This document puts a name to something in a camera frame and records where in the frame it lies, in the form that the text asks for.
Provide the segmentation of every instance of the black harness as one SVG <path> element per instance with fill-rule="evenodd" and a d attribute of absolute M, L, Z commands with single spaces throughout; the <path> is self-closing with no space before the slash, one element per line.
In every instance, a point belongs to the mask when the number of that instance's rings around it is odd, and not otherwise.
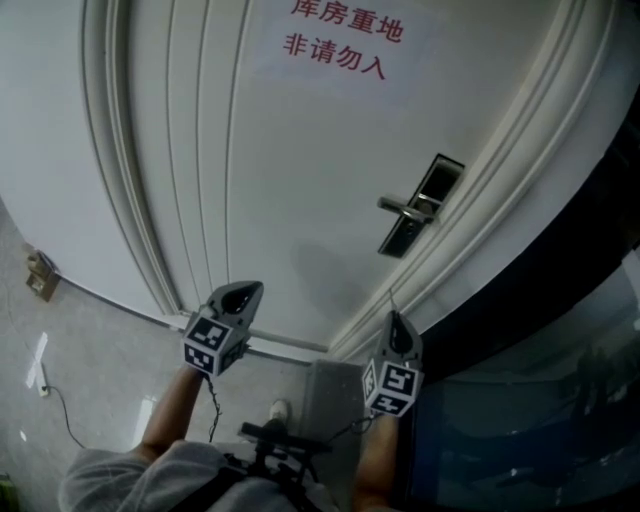
<path fill-rule="evenodd" d="M 170 512 L 206 512 L 231 487 L 250 477 L 277 483 L 282 494 L 299 512 L 321 512 L 307 497 L 303 480 L 308 470 L 314 481 L 318 481 L 311 458 L 319 453 L 329 453 L 331 451 L 329 445 L 286 433 L 273 432 L 249 423 L 242 425 L 240 434 L 257 442 L 255 461 L 250 464 L 231 454 L 225 455 L 228 465 L 221 468 L 215 477 L 187 496 Z M 277 470 L 271 469 L 265 463 L 267 457 L 275 457 L 283 461 L 292 457 L 300 463 L 300 470 L 296 472 L 284 462 L 278 464 Z"/>

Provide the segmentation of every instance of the black wire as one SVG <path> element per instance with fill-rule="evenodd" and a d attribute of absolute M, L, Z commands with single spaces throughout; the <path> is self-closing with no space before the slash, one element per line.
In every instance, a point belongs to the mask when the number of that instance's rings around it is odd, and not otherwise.
<path fill-rule="evenodd" d="M 46 386 L 45 390 L 47 390 L 47 389 L 53 389 L 56 393 L 58 393 L 58 396 L 60 397 L 60 401 L 62 402 L 62 409 L 64 410 L 64 421 L 67 424 L 67 432 L 69 432 L 69 435 L 71 436 L 71 439 L 73 439 L 80 448 L 84 449 L 85 446 L 80 441 L 78 441 L 76 439 L 76 436 L 74 436 L 73 433 L 71 432 L 71 427 L 69 426 L 69 415 L 67 414 L 67 404 L 64 402 L 64 398 L 62 396 L 62 393 L 55 386 Z"/>
<path fill-rule="evenodd" d="M 335 434 L 333 434 L 327 441 L 325 441 L 325 444 L 331 444 L 333 441 L 338 439 L 340 436 L 343 436 L 347 432 L 351 432 L 355 436 L 361 436 L 365 434 L 371 428 L 371 425 L 373 425 L 373 422 L 377 420 L 380 416 L 382 416 L 382 413 L 376 412 L 376 413 L 371 413 L 369 416 L 365 416 L 364 418 L 360 418 L 359 420 L 352 421 L 351 423 L 349 423 L 349 425 L 347 425 L 344 428 L 341 428 Z"/>
<path fill-rule="evenodd" d="M 220 416 L 222 416 L 220 404 L 218 403 L 217 395 L 213 392 L 213 383 L 211 382 L 211 377 L 209 374 L 203 373 L 204 379 L 207 381 L 207 388 L 209 388 L 209 394 L 213 399 L 213 406 L 216 408 L 216 417 L 213 420 L 213 424 L 209 427 L 209 442 L 213 441 L 213 434 L 216 432 L 216 428 L 218 427 L 218 421 L 220 420 Z"/>

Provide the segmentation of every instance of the paper sign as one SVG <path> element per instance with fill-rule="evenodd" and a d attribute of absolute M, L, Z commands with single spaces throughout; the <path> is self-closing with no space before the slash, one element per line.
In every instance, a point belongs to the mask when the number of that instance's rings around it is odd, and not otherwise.
<path fill-rule="evenodd" d="M 338 96 L 403 103 L 433 17 L 412 0 L 255 0 L 251 72 Z"/>

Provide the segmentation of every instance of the door molding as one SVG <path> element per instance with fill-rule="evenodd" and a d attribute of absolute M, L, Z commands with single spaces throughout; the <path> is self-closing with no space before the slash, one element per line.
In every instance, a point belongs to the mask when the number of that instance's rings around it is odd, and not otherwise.
<path fill-rule="evenodd" d="M 389 292 L 410 314 L 509 213 L 560 147 L 599 76 L 617 1 L 562 0 L 533 65 L 488 144 L 438 219 L 378 291 L 332 340 L 349 360 L 375 341 Z"/>
<path fill-rule="evenodd" d="M 80 27 L 81 86 L 98 169 L 140 272 L 165 315 L 180 299 L 153 229 L 129 118 L 129 0 L 84 0 Z"/>

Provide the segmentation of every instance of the forearm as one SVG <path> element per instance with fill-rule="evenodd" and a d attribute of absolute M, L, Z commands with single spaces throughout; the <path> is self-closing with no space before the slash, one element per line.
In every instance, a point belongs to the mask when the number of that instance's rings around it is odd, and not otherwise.
<path fill-rule="evenodd" d="M 198 370 L 182 367 L 153 411 L 142 442 L 134 451 L 153 461 L 175 441 L 184 439 L 201 385 Z"/>
<path fill-rule="evenodd" d="M 360 458 L 353 493 L 353 510 L 389 506 L 396 470 L 398 420 L 382 416 L 376 420 Z"/>

